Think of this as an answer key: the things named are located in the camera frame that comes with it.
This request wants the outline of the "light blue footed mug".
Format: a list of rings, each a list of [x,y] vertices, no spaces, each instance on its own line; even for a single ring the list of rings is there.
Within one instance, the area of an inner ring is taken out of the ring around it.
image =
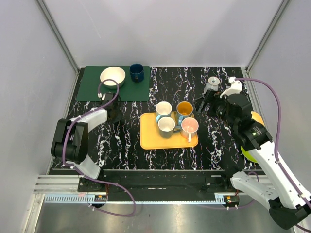
[[[220,79],[218,77],[212,76],[208,78],[207,84],[204,87],[204,94],[208,90],[218,91],[220,85]]]

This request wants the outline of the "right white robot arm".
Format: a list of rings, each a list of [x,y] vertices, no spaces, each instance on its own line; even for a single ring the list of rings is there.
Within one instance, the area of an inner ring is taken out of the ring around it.
[[[251,196],[285,230],[310,215],[310,192],[290,171],[265,126],[252,118],[252,104],[245,95],[227,96],[210,89],[193,104],[197,113],[209,106],[207,115],[220,119],[230,128],[236,143],[256,160],[273,185],[268,188],[233,168],[221,179],[222,190],[229,193],[237,189]]]

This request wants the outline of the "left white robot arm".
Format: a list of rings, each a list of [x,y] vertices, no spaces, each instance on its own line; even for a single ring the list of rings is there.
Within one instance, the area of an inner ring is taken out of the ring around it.
[[[88,134],[101,124],[118,122],[122,117],[120,103],[119,95],[105,93],[100,102],[101,106],[91,108],[75,118],[62,118],[56,125],[51,147],[52,156],[89,177],[87,185],[94,192],[104,189],[105,180],[99,177],[100,167],[88,155]]]

